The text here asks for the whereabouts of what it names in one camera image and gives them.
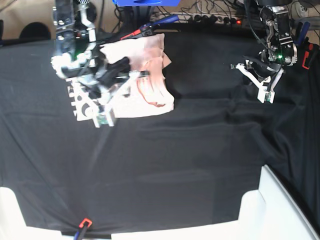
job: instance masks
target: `black tablecloth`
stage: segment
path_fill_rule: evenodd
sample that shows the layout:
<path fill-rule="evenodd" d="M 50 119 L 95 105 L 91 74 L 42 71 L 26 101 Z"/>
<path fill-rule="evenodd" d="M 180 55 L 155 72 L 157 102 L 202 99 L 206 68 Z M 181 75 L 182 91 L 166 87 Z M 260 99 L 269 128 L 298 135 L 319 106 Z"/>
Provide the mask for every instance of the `black tablecloth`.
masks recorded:
<path fill-rule="evenodd" d="M 95 128 L 76 121 L 53 47 L 0 49 L 0 186 L 28 226 L 74 232 L 87 217 L 99 236 L 233 221 L 264 164 L 319 223 L 319 57 L 307 71 L 300 51 L 261 104 L 229 69 L 261 49 L 254 40 L 167 33 L 174 111 Z"/>

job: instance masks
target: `black cloth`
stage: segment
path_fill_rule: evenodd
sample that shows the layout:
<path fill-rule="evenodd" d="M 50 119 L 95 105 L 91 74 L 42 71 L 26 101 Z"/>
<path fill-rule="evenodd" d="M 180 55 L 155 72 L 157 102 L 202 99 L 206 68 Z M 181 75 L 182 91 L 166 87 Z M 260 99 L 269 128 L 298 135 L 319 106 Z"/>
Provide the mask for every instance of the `black cloth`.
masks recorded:
<path fill-rule="evenodd" d="M 75 232 L 90 218 L 101 236 L 233 221 L 264 164 L 319 222 L 319 58 L 286 68 L 261 104 L 229 69 L 261 49 L 254 40 L 167 33 L 174 111 L 95 128 L 76 121 L 53 47 L 0 49 L 0 186 L 28 226 Z"/>

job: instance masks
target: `blue object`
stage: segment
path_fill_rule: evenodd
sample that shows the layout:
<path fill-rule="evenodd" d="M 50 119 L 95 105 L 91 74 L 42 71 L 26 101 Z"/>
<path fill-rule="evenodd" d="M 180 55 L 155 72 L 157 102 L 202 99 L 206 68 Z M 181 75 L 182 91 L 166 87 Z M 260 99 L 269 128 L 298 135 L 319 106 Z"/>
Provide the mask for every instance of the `blue object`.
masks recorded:
<path fill-rule="evenodd" d="M 164 6 L 164 7 L 176 7 L 180 0 L 112 0 L 114 4 L 119 7 L 125 6 Z"/>
<path fill-rule="evenodd" d="M 174 23 L 176 21 L 179 21 L 179 17 L 176 14 L 172 14 L 170 16 L 164 17 L 158 21 L 155 21 L 154 23 L 152 23 L 152 25 L 158 25 L 158 24 L 170 24 L 170 23 Z"/>
<path fill-rule="evenodd" d="M 299 46 L 304 42 L 306 35 L 308 33 L 309 27 L 310 27 L 310 22 L 306 21 L 301 28 L 301 32 L 299 34 L 298 39 L 294 42 L 295 44 Z"/>

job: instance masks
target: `pink cloth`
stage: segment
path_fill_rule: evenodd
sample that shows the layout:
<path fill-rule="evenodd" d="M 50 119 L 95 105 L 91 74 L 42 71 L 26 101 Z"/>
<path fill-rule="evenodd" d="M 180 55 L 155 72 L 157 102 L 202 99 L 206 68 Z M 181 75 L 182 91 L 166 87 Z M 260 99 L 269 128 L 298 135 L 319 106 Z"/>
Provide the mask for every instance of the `pink cloth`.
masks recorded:
<path fill-rule="evenodd" d="M 126 39 L 103 45 L 101 52 L 110 64 L 128 57 L 131 70 L 149 71 L 130 86 L 130 97 L 120 96 L 112 104 L 116 118 L 139 118 L 165 114 L 174 109 L 175 98 L 168 92 L 162 69 L 171 61 L 164 53 L 165 35 Z"/>

